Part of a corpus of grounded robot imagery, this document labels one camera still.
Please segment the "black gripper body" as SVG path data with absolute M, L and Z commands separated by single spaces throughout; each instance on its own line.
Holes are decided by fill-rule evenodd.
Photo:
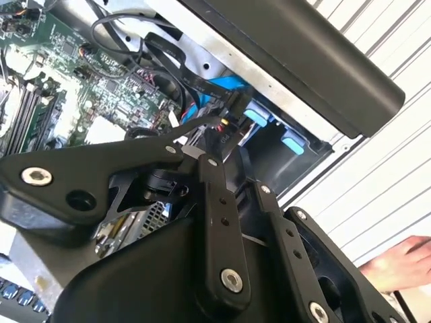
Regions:
M 269 251 L 237 219 L 186 218 L 80 272 L 53 322 L 295 322 Z

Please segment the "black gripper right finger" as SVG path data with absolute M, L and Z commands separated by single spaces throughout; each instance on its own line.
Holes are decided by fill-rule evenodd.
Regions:
M 280 209 L 249 158 L 231 160 L 230 188 L 243 233 L 268 247 L 286 322 L 404 321 L 306 211 Z

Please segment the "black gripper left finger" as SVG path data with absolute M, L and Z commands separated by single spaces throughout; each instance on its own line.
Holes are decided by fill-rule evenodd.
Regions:
M 238 220 L 224 167 L 152 137 L 10 155 L 1 160 L 1 219 L 36 247 L 18 264 L 34 290 L 56 306 L 68 284 L 96 264 L 101 225 L 166 200 L 185 218 Z

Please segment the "person's bare hand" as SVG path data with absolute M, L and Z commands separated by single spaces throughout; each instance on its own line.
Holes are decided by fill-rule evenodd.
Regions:
M 410 236 L 359 267 L 381 293 L 430 284 L 430 237 Z

